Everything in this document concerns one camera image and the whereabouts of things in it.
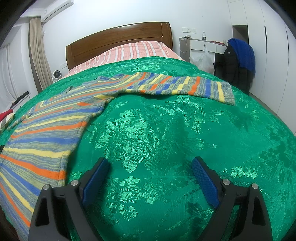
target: wooden headboard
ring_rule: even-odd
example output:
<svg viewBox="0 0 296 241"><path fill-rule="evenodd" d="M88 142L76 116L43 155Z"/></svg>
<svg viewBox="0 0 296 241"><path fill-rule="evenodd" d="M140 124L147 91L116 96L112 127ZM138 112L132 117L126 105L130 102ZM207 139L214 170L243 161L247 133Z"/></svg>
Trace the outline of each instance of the wooden headboard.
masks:
<svg viewBox="0 0 296 241"><path fill-rule="evenodd" d="M134 23L106 29L84 37L66 47L69 70L122 44L158 41L173 49L172 30L168 22Z"/></svg>

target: plastic bag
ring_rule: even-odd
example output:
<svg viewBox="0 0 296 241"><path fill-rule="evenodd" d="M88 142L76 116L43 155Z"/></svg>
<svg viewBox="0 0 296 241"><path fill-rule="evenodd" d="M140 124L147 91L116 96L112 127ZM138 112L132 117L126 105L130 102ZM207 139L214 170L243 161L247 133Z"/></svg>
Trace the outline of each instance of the plastic bag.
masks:
<svg viewBox="0 0 296 241"><path fill-rule="evenodd" d="M209 74L214 74L215 68L214 64L211 60L210 54L207 51L207 48L204 48L204 53L202 54L201 58L197 60L196 58L189 57L190 63L196 65L198 69L205 71Z"/></svg>

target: red cloth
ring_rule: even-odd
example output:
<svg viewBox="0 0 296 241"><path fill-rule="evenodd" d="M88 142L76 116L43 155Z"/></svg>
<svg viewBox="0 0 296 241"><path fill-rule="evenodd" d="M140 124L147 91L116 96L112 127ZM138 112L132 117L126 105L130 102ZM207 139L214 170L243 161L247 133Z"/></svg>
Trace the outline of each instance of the red cloth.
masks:
<svg viewBox="0 0 296 241"><path fill-rule="evenodd" d="M13 110L8 110L8 111L1 113L0 114L0 122L11 113L13 113Z"/></svg>

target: striped sweater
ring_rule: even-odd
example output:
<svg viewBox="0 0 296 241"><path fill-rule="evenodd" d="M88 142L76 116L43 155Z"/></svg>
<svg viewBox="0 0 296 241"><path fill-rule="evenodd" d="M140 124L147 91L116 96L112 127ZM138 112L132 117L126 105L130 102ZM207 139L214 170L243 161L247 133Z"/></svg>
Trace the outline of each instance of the striped sweater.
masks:
<svg viewBox="0 0 296 241"><path fill-rule="evenodd" d="M119 93L189 94L234 105L228 82L149 72L101 76L39 102L15 122L0 155L0 203L24 240L42 186L65 184L68 156L88 121Z"/></svg>

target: metal pin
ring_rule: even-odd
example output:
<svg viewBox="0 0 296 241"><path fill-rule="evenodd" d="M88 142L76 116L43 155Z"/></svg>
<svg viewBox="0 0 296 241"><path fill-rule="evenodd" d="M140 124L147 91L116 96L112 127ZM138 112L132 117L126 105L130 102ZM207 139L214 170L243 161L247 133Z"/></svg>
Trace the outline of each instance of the metal pin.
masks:
<svg viewBox="0 0 296 241"><path fill-rule="evenodd" d="M258 185L256 183L252 183L252 188L258 189Z"/></svg>
<svg viewBox="0 0 296 241"><path fill-rule="evenodd" d="M230 184L230 181L228 179L223 179L222 182L225 184L225 185L229 185Z"/></svg>
<svg viewBox="0 0 296 241"><path fill-rule="evenodd" d="M72 186L76 186L78 183L79 183L78 180L73 180L73 181L71 182L71 185L72 185Z"/></svg>
<svg viewBox="0 0 296 241"><path fill-rule="evenodd" d="M47 189L49 189L49 184L45 184L45 185L43 186L43 190L47 190Z"/></svg>

